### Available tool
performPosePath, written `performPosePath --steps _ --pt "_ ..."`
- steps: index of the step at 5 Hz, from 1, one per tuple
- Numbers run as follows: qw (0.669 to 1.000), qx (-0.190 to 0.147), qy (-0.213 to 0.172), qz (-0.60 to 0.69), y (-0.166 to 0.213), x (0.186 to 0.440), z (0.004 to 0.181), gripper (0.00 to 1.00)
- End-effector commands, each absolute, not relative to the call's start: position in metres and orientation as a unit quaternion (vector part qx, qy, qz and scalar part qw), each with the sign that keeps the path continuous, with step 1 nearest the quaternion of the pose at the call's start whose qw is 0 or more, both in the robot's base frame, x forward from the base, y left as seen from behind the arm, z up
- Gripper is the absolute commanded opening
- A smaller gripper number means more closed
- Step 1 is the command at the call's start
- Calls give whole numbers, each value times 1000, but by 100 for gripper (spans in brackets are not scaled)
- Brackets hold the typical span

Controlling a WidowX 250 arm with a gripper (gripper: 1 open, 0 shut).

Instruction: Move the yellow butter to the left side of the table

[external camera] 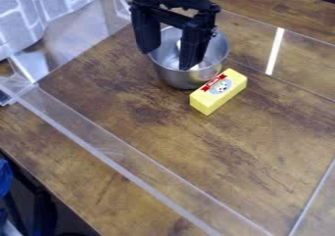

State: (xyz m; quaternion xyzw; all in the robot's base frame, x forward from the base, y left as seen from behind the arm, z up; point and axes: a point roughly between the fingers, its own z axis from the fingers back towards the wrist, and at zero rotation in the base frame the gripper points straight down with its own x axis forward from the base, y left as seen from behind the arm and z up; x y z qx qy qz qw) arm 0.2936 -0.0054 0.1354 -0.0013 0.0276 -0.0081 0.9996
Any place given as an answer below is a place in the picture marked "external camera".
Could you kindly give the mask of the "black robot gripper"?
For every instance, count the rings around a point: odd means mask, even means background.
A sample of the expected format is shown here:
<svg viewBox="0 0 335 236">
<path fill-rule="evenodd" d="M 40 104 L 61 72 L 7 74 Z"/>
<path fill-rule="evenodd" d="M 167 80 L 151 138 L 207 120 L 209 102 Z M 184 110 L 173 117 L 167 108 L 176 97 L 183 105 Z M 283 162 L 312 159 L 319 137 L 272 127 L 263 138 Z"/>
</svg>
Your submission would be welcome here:
<svg viewBox="0 0 335 236">
<path fill-rule="evenodd" d="M 180 28 L 179 69 L 188 71 L 203 61 L 220 11 L 209 0 L 132 0 L 131 20 L 141 53 L 161 45 L 160 23 Z"/>
</svg>

